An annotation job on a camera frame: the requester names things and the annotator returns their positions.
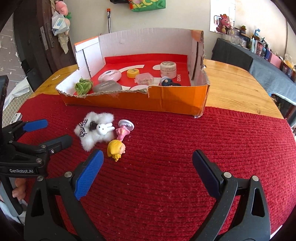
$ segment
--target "finger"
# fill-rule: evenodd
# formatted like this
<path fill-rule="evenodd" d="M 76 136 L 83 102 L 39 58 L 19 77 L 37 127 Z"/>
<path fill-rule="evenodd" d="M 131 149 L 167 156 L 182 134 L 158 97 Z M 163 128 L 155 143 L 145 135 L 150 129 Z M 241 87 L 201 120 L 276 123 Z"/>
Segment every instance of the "finger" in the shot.
<path fill-rule="evenodd" d="M 25 198 L 25 196 L 26 196 L 26 193 L 24 192 L 24 193 L 22 193 L 21 195 L 19 195 L 18 197 L 17 197 L 17 199 L 20 201 L 20 200 L 23 200 L 24 198 Z"/>
<path fill-rule="evenodd" d="M 23 185 L 25 183 L 26 183 L 26 179 L 25 178 L 16 178 L 15 179 L 15 185 L 17 187 L 19 187 L 19 186 L 21 186 L 21 185 Z"/>
<path fill-rule="evenodd" d="M 12 196 L 13 197 L 18 197 L 19 195 L 23 194 L 24 192 L 26 191 L 26 185 L 21 185 L 17 188 L 15 188 L 13 191 L 12 191 Z"/>

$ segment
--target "silver screw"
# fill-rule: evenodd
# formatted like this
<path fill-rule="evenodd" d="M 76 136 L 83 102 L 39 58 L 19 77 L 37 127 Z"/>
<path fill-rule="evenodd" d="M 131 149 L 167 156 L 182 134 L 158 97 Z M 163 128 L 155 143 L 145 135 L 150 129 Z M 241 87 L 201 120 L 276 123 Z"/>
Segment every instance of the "silver screw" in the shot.
<path fill-rule="evenodd" d="M 72 172 L 66 172 L 65 173 L 65 177 L 71 177 L 72 176 Z"/>
<path fill-rule="evenodd" d="M 38 176 L 38 177 L 37 177 L 37 181 L 40 182 L 40 181 L 42 181 L 42 180 L 43 180 L 43 176 Z"/>
<path fill-rule="evenodd" d="M 253 179 L 255 182 L 259 181 L 259 178 L 258 178 L 257 176 L 252 176 L 252 179 Z"/>
<path fill-rule="evenodd" d="M 225 176 L 226 178 L 231 178 L 231 173 L 230 173 L 230 172 L 225 172 L 225 173 L 224 173 L 224 176 Z"/>

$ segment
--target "yellow round lid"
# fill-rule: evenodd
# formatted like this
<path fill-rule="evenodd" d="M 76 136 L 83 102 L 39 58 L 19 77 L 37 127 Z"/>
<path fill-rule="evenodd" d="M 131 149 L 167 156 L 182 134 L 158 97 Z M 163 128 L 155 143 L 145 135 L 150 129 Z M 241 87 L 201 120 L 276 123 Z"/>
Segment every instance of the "yellow round lid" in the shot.
<path fill-rule="evenodd" d="M 127 71 L 127 76 L 131 79 L 134 79 L 138 74 L 140 74 L 140 70 L 138 69 L 129 69 Z"/>

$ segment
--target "yellow-haired figurine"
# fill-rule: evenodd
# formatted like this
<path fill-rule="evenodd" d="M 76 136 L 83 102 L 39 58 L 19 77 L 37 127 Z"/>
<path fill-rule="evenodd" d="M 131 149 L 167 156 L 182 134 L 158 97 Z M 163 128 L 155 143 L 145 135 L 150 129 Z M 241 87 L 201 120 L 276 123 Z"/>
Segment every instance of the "yellow-haired figurine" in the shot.
<path fill-rule="evenodd" d="M 112 157 L 115 161 L 121 158 L 121 155 L 126 152 L 126 146 L 119 140 L 110 141 L 107 148 L 108 157 Z"/>

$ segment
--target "red knitted cloth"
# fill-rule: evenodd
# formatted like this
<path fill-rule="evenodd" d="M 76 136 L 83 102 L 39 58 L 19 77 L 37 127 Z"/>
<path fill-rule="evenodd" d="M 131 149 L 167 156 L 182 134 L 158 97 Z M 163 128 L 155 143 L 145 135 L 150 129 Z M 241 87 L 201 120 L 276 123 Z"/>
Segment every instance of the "red knitted cloth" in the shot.
<path fill-rule="evenodd" d="M 86 160 L 74 135 L 90 112 L 114 114 L 114 126 L 129 119 L 126 153 L 118 162 L 106 157 L 81 202 L 107 240 L 189 240 L 214 204 L 192 165 L 201 149 L 222 171 L 261 180 L 274 232 L 296 204 L 296 145 L 285 120 L 207 107 L 189 115 L 84 106 L 66 106 L 60 96 L 39 95 L 21 107 L 24 121 L 47 119 L 48 127 L 26 133 L 21 141 L 38 144 L 69 134 L 70 148 L 52 156 L 49 177 L 58 177 Z M 98 144 L 105 156 L 106 143 Z M 29 181 L 28 192 L 33 180 Z M 65 211 L 62 210 L 70 231 Z M 227 219 L 222 231 L 230 224 Z"/>

